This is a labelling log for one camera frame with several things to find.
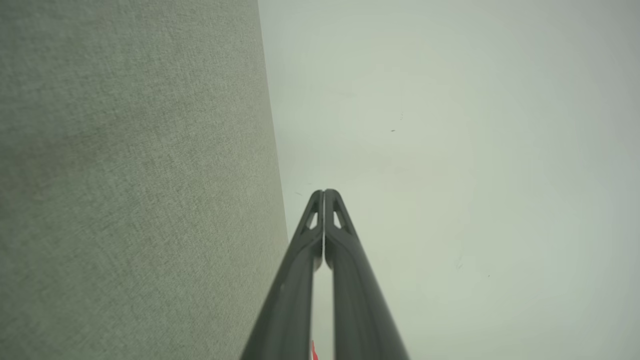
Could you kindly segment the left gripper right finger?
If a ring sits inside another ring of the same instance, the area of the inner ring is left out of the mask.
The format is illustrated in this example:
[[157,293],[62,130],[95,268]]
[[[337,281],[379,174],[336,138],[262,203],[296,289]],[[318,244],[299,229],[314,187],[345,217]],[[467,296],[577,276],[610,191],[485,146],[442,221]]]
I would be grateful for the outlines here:
[[324,257],[333,272],[334,358],[407,360],[361,240],[335,189],[324,192]]

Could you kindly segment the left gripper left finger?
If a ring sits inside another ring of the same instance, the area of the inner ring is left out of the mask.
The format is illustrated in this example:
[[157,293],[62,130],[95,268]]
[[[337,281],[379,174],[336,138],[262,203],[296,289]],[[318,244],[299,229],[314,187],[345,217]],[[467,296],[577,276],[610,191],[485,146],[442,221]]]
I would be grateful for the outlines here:
[[322,265],[324,191],[302,212],[259,312],[242,360],[310,360],[314,272]]

